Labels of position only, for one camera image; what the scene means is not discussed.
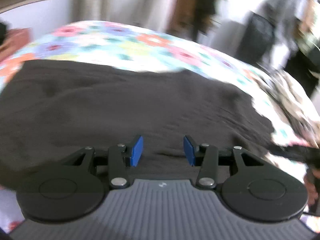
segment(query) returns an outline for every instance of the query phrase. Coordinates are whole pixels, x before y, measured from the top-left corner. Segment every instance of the clothing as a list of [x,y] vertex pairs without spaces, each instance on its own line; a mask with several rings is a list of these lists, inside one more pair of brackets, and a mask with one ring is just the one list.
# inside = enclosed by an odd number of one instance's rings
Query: clothing
[[284,71],[290,74],[299,84],[303,87],[306,95],[311,98],[316,86],[319,83],[319,79],[315,77],[311,72],[316,70],[316,66],[310,61],[310,59],[299,50],[294,57],[289,58]]
[[45,162],[85,146],[107,149],[144,137],[131,178],[196,179],[183,136],[262,157],[274,131],[234,85],[190,71],[136,73],[68,61],[34,60],[0,94],[0,185],[15,187]]
[[212,22],[210,16],[216,14],[217,0],[177,0],[169,32],[173,35],[188,25],[192,26],[191,39],[197,40],[198,32],[206,33]]
[[318,148],[320,117],[302,86],[283,70],[274,73],[270,81],[256,81],[281,107],[294,132]]
[[316,2],[314,0],[307,0],[306,9],[304,11],[302,21],[298,28],[299,33],[304,34],[311,31],[311,28],[313,27],[313,24],[314,24],[315,5],[316,5]]
[[298,51],[295,42],[297,20],[302,20],[301,3],[304,0],[267,0],[262,16],[275,25],[276,43],[284,43],[294,54]]

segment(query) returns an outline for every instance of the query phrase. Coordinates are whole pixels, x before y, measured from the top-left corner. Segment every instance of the logo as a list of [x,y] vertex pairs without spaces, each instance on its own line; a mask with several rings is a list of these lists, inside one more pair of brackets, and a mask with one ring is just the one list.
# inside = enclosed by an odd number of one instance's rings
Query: logo
[[165,186],[167,186],[167,184],[165,182],[159,183],[159,187],[165,187]]

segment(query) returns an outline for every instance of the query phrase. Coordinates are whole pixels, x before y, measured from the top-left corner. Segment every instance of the white wall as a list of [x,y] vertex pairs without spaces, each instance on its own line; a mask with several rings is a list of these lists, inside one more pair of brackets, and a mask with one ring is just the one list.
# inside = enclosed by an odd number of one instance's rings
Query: white wall
[[258,12],[264,0],[228,0],[221,5],[222,25],[211,47],[234,56],[244,33],[249,12]]
[[176,0],[108,0],[107,20],[165,32]]
[[71,0],[45,0],[27,4],[0,14],[10,28],[32,28],[34,39],[70,23]]

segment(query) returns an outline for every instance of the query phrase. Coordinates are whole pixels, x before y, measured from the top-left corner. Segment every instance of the human hand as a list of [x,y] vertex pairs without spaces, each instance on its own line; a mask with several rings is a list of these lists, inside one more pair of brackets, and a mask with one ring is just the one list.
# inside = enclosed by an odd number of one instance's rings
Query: human hand
[[[312,170],[313,176],[315,178],[320,178],[320,170]],[[304,185],[308,192],[308,206],[312,206],[315,204],[316,200],[319,198],[319,194],[316,190],[316,186],[308,180],[307,174],[303,178]]]

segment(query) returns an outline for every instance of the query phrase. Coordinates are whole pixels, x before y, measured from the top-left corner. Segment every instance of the dark gray sheet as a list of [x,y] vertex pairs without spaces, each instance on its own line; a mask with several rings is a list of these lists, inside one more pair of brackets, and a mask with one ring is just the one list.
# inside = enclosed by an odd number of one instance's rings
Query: dark gray sheet
[[144,136],[132,178],[195,178],[182,140],[240,145],[258,156],[271,122],[237,87],[189,71],[135,73],[68,61],[27,61],[0,94],[0,184],[15,188],[30,168],[84,146],[108,148]]

